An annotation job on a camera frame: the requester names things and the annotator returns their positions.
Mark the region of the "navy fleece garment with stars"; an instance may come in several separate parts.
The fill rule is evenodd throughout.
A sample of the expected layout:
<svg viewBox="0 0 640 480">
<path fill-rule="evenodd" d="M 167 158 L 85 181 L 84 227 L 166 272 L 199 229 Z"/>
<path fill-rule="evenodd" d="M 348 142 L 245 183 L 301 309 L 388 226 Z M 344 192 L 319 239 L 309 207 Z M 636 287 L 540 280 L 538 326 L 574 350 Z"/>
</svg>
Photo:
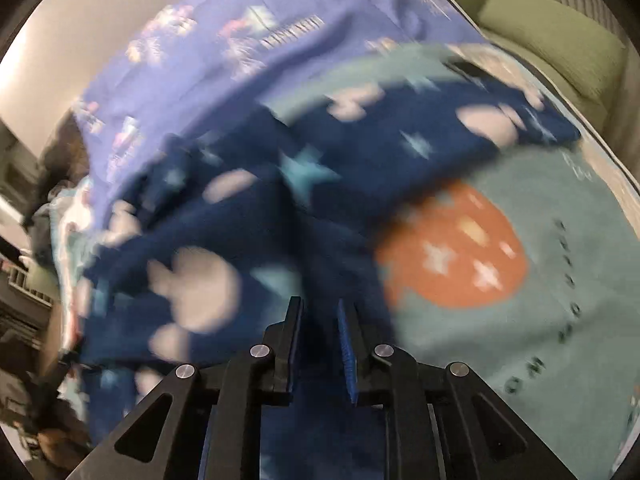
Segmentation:
<svg viewBox="0 0 640 480">
<path fill-rule="evenodd" d="M 360 84 L 285 124 L 265 107 L 225 132 L 176 139 L 115 204 L 126 228 L 76 288 L 93 442 L 141 399 L 141 372 L 209 366 L 256 344 L 306 299 L 302 390 L 262 420 L 265 479 L 378 479 L 383 421 L 347 401 L 335 326 L 358 301 L 392 336 L 373 259 L 398 209 L 514 145 L 567 144 L 545 98 L 489 78 Z"/>
</svg>

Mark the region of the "dark clothes pile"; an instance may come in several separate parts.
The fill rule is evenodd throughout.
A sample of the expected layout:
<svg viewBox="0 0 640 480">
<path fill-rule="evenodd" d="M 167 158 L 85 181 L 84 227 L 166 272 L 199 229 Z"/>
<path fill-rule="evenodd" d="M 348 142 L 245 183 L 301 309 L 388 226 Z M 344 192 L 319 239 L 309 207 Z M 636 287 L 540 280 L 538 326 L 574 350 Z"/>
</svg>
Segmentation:
<svg viewBox="0 0 640 480">
<path fill-rule="evenodd" d="M 30 238 L 32 258 L 54 272 L 50 203 L 63 190 L 74 188 L 88 176 L 89 157 L 76 119 L 68 112 L 39 159 L 40 173 L 28 202 L 22 227 Z"/>
</svg>

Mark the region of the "teal blanket with orange print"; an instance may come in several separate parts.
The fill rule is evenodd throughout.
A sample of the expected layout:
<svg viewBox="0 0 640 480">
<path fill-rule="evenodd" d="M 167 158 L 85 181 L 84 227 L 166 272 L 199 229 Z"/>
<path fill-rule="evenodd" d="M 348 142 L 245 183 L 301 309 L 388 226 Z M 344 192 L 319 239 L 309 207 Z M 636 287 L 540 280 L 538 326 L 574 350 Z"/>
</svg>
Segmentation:
<svg viewBox="0 0 640 480">
<path fill-rule="evenodd" d="M 402 348 L 468 363 L 576 477 L 638 477 L 639 195 L 589 133 L 405 206 L 376 261 Z"/>
</svg>

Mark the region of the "purple bedsheet with tree print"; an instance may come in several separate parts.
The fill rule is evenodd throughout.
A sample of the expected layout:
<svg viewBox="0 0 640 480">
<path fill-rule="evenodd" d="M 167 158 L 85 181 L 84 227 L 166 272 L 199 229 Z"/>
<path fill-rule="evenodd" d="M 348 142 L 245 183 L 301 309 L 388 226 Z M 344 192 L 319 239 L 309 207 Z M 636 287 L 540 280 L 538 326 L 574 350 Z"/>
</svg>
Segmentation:
<svg viewBox="0 0 640 480">
<path fill-rule="evenodd" d="M 106 64 L 73 112 L 97 222 L 168 136 L 227 129 L 257 103 L 407 42 L 479 42 L 451 0 L 179 0 Z"/>
</svg>

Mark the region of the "green pillow near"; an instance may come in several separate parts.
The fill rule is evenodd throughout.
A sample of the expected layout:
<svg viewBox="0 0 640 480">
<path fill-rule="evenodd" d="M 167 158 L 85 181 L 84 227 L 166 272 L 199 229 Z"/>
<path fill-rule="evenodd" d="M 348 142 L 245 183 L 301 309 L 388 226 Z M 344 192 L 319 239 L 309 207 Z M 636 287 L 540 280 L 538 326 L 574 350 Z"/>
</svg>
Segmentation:
<svg viewBox="0 0 640 480">
<path fill-rule="evenodd" d="M 584 98 L 611 104 L 627 49 L 598 22 L 555 0 L 486 0 L 477 23 L 545 60 Z"/>
</svg>

